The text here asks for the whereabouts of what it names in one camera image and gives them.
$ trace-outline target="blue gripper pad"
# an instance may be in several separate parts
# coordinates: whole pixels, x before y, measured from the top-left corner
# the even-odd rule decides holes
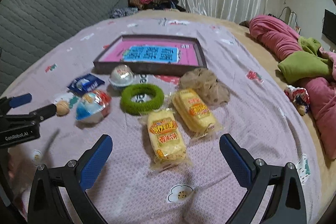
[[[80,186],[83,191],[90,189],[94,185],[112,152],[112,147],[112,138],[108,135],[102,135],[96,144],[90,150],[87,150],[92,155],[80,172]]]
[[[21,105],[25,105],[27,103],[30,103],[32,101],[32,95],[30,93],[18,96],[18,97],[13,97],[9,101],[9,106],[11,108],[16,108]]]
[[[251,163],[253,164],[253,157],[245,149],[240,148],[229,134],[224,134],[221,136],[219,140],[219,148],[233,174],[235,175],[239,185],[249,189],[253,180],[253,170],[251,170],[251,168],[253,169],[253,166],[250,165]],[[250,164],[246,163],[244,156],[248,157],[248,162]]]

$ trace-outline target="quilted mattress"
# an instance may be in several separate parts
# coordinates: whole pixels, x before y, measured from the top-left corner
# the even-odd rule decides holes
[[[2,0],[0,94],[26,69],[127,0]]]

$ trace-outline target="rice cake package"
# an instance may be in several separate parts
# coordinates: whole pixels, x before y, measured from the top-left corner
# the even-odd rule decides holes
[[[188,161],[184,140],[170,110],[151,112],[147,129],[155,152],[152,170],[160,171]]]
[[[222,129],[208,106],[192,89],[179,90],[174,93],[172,102],[187,127],[200,138]]]

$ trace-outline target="green ring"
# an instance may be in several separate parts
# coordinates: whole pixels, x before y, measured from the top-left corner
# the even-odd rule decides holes
[[[132,102],[131,99],[139,94],[151,95],[152,100],[143,103]],[[163,91],[157,85],[136,84],[130,85],[123,90],[120,105],[125,112],[132,115],[139,115],[140,113],[159,109],[160,106],[162,106],[163,101]]]

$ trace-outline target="screw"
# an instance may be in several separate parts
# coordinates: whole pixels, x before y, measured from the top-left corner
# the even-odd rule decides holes
[[[256,159],[255,163],[259,166],[263,166],[265,164],[265,162],[262,159]]]
[[[74,167],[75,165],[76,165],[76,161],[75,160],[70,160],[69,162],[68,162],[68,166],[69,167]]]
[[[294,168],[295,168],[295,165],[294,165],[293,163],[289,162],[289,163],[287,163],[287,167],[288,167],[289,169],[294,169]]]
[[[41,165],[39,165],[39,166],[37,167],[37,169],[38,169],[39,171],[42,171],[44,168],[45,168],[45,165],[44,165],[44,164],[41,164]]]

